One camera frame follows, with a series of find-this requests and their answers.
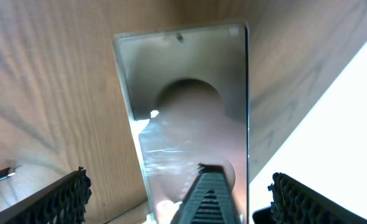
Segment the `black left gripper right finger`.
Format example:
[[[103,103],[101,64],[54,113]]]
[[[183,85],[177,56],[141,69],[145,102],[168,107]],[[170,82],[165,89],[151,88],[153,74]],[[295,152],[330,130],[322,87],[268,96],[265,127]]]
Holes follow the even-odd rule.
[[[255,224],[367,224],[367,219],[343,208],[282,172],[272,175],[271,205],[257,210]]]

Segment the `bronze Samsung Galaxy smartphone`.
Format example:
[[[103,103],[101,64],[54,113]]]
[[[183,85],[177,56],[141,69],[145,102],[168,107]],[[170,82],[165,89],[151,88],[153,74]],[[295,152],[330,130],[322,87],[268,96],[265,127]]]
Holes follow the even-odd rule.
[[[245,22],[116,34],[129,128],[152,219],[184,220],[194,187],[224,177],[235,206],[188,222],[249,221],[249,27]]]

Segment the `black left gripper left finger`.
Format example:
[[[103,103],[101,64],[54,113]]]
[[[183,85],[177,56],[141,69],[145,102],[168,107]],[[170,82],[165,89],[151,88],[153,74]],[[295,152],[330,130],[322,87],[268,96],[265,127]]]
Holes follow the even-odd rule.
[[[0,212],[0,224],[82,224],[91,180],[79,167],[46,188]]]

